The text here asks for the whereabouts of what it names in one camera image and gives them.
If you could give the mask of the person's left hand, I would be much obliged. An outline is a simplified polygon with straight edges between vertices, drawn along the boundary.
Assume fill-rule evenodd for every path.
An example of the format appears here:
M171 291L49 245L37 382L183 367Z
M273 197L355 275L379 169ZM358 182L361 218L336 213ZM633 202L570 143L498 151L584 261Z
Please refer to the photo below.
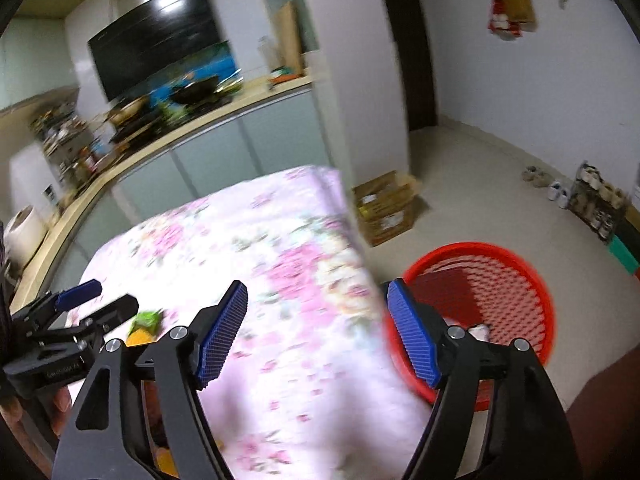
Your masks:
M58 438L70 416L72 404L73 399L67 387L58 389L56 393L45 393L42 399L36 396L25 400L2 393L1 416L14 434L24 432L24 421L30 419L36 426L47 422L52 434Z

